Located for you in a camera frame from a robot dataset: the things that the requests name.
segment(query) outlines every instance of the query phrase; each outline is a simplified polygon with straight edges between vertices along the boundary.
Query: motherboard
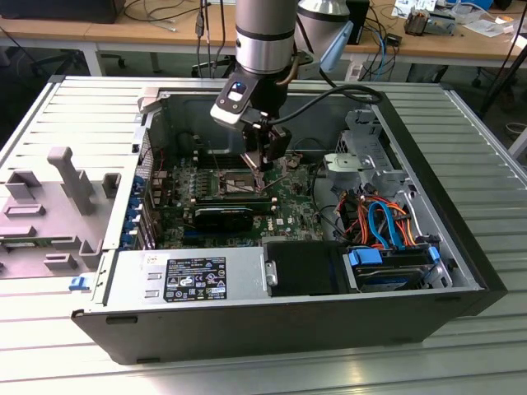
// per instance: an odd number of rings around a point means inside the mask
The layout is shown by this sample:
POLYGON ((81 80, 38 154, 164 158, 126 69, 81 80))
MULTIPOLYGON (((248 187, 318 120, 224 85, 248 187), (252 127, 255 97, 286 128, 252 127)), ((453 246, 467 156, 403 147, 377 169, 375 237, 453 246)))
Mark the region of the motherboard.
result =
POLYGON ((299 156, 260 177, 239 156, 184 157, 157 169, 150 187, 157 249, 249 247, 277 236, 322 240, 310 197, 315 169, 299 156))

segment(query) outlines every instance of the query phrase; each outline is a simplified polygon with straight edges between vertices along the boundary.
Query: chair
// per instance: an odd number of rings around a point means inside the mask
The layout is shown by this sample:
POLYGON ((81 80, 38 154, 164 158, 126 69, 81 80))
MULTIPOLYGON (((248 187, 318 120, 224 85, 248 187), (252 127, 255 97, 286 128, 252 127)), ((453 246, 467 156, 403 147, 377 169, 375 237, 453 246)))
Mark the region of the chair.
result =
MULTIPOLYGON (((77 70, 81 67, 88 67, 86 60, 84 59, 84 54, 82 51, 79 51, 77 49, 61 49, 61 52, 63 54, 52 56, 50 58, 45 58, 38 60, 37 62, 33 62, 30 64, 31 71, 35 75, 35 77, 38 77, 40 75, 39 66, 43 66, 45 64, 50 63, 56 63, 56 62, 62 62, 60 66, 58 66, 57 70, 54 72, 54 74, 64 74, 66 70, 69 69, 70 66, 74 66, 77 70)), ((112 53, 103 53, 101 55, 102 58, 111 58, 111 59, 118 59, 117 64, 119 65, 119 68, 125 68, 126 65, 124 64, 124 59, 120 55, 115 55, 112 53)))

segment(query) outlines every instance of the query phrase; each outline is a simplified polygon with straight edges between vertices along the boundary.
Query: white cable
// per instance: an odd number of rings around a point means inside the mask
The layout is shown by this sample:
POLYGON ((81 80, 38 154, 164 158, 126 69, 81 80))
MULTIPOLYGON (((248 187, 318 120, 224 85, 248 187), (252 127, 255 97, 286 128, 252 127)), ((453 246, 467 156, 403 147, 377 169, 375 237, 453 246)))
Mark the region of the white cable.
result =
POLYGON ((490 14, 487 10, 481 8, 478 4, 474 4, 473 2, 457 2, 452 9, 455 10, 458 6, 472 6, 480 11, 483 11, 487 16, 490 16, 493 21, 496 19, 494 15, 490 14))
POLYGON ((526 124, 518 123, 518 122, 509 122, 507 125, 505 125, 505 129, 507 129, 507 132, 518 134, 518 135, 523 133, 526 128, 527 128, 526 124))

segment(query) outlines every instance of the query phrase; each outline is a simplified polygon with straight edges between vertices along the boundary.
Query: blue latch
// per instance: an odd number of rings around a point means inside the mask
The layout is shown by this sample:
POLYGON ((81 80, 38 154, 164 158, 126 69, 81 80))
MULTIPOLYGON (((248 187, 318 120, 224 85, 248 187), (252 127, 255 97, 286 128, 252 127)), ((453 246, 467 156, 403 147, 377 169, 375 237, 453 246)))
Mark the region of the blue latch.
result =
POLYGON ((138 208, 140 204, 141 204, 141 201, 137 199, 136 197, 131 197, 128 200, 128 207, 130 208, 138 208))
POLYGON ((382 264, 382 257, 377 249, 354 249, 348 257, 352 266, 382 264))
POLYGON ((136 175, 135 177, 133 177, 133 183, 143 186, 145 184, 145 179, 143 177, 136 175))
POLYGON ((439 255, 439 251, 437 251, 436 247, 428 247, 428 253, 430 254, 430 258, 434 263, 439 263, 441 260, 441 256, 439 255))
POLYGON ((131 235, 121 235, 121 243, 132 244, 133 237, 131 235))
POLYGON ((90 282, 87 278, 83 276, 77 276, 72 279, 72 282, 70 283, 69 290, 89 290, 90 289, 90 282))
POLYGON ((129 208, 127 211, 126 211, 126 217, 127 218, 135 218, 136 216, 138 216, 138 211, 137 210, 133 210, 132 208, 129 208))

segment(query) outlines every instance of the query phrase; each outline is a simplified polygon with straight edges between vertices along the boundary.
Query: warning label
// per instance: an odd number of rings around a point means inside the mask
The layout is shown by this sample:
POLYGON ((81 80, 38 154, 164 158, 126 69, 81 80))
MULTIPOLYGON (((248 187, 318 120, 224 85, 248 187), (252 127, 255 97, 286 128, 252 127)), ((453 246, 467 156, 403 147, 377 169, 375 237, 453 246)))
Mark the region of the warning label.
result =
POLYGON ((227 298, 225 257, 169 259, 165 278, 167 302, 227 298))

